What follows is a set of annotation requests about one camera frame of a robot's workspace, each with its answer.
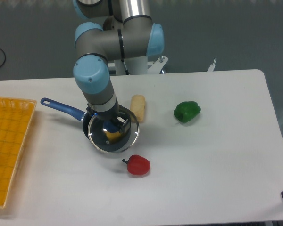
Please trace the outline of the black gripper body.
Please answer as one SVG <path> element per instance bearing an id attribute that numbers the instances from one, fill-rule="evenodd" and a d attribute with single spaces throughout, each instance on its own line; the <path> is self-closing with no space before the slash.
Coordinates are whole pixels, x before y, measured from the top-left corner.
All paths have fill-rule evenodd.
<path id="1" fill-rule="evenodd" d="M 86 125 L 88 125 L 91 121 L 92 124 L 103 124 L 105 121 L 115 120 L 118 116 L 125 115 L 123 107 L 119 104 L 115 104 L 111 109 L 104 112 L 94 110 L 95 105 L 92 105 L 90 103 L 89 105 L 92 108 L 92 118 L 85 118 Z"/>

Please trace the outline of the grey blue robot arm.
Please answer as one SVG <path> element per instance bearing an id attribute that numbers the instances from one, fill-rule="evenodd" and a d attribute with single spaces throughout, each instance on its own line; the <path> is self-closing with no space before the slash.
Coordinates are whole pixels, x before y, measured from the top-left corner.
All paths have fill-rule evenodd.
<path id="1" fill-rule="evenodd" d="M 147 0 L 74 0 L 73 5 L 81 17 L 111 16 L 122 24 L 105 30 L 96 23 L 83 23 L 77 27 L 74 41 L 78 60 L 73 75 L 90 113 L 115 121 L 119 104 L 108 62 L 162 54 L 163 28 L 153 23 Z"/>

